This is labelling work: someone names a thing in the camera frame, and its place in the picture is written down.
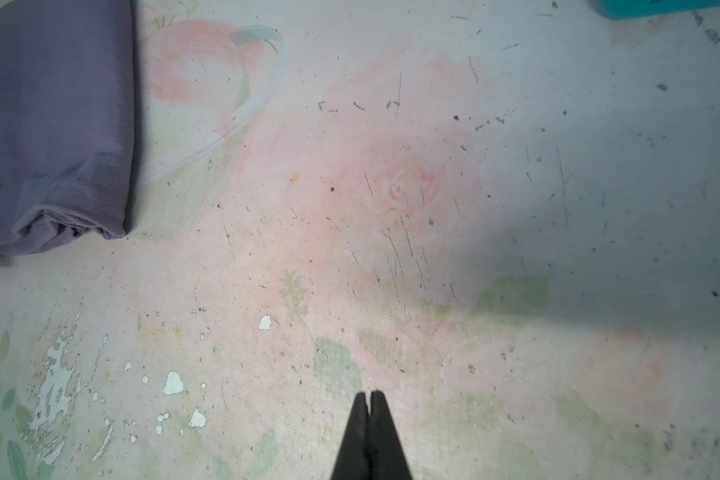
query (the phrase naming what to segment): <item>teal object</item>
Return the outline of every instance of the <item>teal object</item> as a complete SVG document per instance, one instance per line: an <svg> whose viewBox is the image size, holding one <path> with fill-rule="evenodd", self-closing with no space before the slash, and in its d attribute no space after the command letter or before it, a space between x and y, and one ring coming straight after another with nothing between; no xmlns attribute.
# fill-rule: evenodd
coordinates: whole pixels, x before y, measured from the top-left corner
<svg viewBox="0 0 720 480"><path fill-rule="evenodd" d="M720 6L720 0L594 0L609 18L634 18Z"/></svg>

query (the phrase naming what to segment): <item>cloth fold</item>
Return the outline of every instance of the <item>cloth fold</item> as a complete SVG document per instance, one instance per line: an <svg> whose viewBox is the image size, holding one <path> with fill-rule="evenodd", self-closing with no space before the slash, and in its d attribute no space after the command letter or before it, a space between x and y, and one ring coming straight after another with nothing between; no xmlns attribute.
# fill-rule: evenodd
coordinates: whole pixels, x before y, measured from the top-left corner
<svg viewBox="0 0 720 480"><path fill-rule="evenodd" d="M125 235L133 38L128 0L0 9L0 256Z"/></svg>

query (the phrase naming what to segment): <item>table surface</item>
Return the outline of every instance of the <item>table surface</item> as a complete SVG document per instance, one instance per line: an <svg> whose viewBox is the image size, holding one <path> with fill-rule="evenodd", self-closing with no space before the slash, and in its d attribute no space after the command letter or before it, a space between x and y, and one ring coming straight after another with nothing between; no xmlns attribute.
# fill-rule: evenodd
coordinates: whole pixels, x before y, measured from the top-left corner
<svg viewBox="0 0 720 480"><path fill-rule="evenodd" d="M372 389L417 480L720 478L720 8L137 4L130 234L0 260L0 479L327 478Z"/></svg>

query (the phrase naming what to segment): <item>folded fabric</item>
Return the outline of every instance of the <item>folded fabric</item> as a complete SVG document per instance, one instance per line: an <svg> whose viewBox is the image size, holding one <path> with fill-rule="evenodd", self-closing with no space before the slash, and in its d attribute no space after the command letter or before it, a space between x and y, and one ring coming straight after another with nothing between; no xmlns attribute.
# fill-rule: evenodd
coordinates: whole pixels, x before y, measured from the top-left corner
<svg viewBox="0 0 720 480"><path fill-rule="evenodd" d="M128 0L0 9L0 256L125 235L134 149Z"/></svg>

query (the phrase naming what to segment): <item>purple cloth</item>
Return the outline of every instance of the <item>purple cloth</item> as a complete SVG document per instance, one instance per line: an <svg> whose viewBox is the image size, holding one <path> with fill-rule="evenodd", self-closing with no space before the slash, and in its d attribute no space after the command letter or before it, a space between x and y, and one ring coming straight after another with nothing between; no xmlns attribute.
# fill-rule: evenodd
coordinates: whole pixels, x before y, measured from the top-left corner
<svg viewBox="0 0 720 480"><path fill-rule="evenodd" d="M0 9L0 256L125 235L134 151L128 0Z"/></svg>

